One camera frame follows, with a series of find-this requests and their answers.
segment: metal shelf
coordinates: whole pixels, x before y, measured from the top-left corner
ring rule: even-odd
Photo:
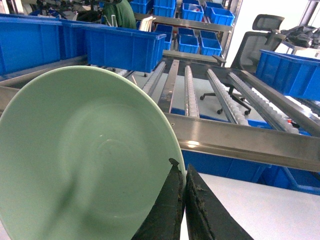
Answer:
[[[142,20],[144,18],[150,17],[150,14],[142,14],[142,13],[134,13],[136,20]],[[172,18],[172,17],[166,17],[166,16],[157,16],[154,15],[156,18],[153,20],[155,23],[159,24],[168,24],[173,26],[184,26],[184,27],[190,27],[193,29],[199,29],[199,30],[207,30],[207,31],[219,31],[219,32],[228,32],[231,33],[231,30],[233,29],[232,26],[226,26],[226,25],[220,25],[220,24],[214,24],[214,23],[206,23],[201,21],[192,21],[187,19],[181,19],[181,18]]]

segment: black bag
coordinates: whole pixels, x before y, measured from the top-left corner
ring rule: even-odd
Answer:
[[[286,41],[295,46],[318,49],[320,46],[320,28],[313,26],[296,26],[289,30],[282,30]]]

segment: metal rail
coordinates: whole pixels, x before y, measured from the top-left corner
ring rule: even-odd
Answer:
[[[165,113],[184,150],[320,171],[320,138]]]
[[[188,117],[200,117],[193,76],[189,65],[185,67],[184,75],[184,114]]]
[[[233,85],[242,93],[248,102],[257,110],[264,120],[273,128],[279,131],[285,131],[292,134],[298,134],[298,129],[282,118],[268,103],[250,89],[237,75],[229,73]]]
[[[320,137],[320,120],[309,112],[306,112],[301,106],[298,106],[272,87],[268,86],[252,74],[241,71],[243,79],[252,87],[257,89],[263,96],[269,99],[288,117],[293,119],[303,129],[314,137]]]
[[[174,88],[179,69],[179,62],[179,60],[173,60],[162,93],[160,95],[160,99],[158,101],[158,106],[164,113],[171,112]]]
[[[146,83],[144,84],[144,86],[142,87],[142,90],[148,94],[149,96],[151,96],[154,91],[155,88],[159,82],[159,79],[163,73],[163,71],[165,70],[166,64],[164,61],[162,61],[158,67],[154,70],[154,72],[152,73],[152,75],[149,77],[148,81],[146,81]]]
[[[149,14],[142,14],[142,13],[134,13],[134,17],[136,20],[142,20],[144,18],[148,18],[151,15]],[[185,26],[190,27],[193,29],[200,29],[200,30],[208,30],[208,31],[219,31],[219,32],[231,32],[232,26],[214,24],[214,23],[205,23],[201,21],[192,21],[187,19],[181,18],[172,18],[172,17],[165,17],[165,16],[158,16],[155,15],[155,20],[153,22],[159,24],[168,24],[173,26]]]
[[[219,81],[215,73],[211,69],[208,69],[207,73],[209,76],[209,83],[224,110],[226,118],[233,124],[248,126],[249,124],[245,119],[245,116],[237,107],[236,102],[233,101],[227,93],[224,85]]]

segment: white wall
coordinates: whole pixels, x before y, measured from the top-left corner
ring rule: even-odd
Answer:
[[[299,24],[307,3],[308,0],[243,0],[225,66],[231,66],[245,32],[252,31],[252,24],[257,15],[284,17],[280,29],[288,30]]]

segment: chair backrest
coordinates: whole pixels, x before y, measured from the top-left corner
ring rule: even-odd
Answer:
[[[259,14],[256,16],[252,29],[257,31],[268,31],[279,30],[280,25],[285,18],[282,16]]]
[[[254,73],[259,63],[260,50],[274,51],[285,38],[285,35],[275,32],[246,32],[231,68]]]

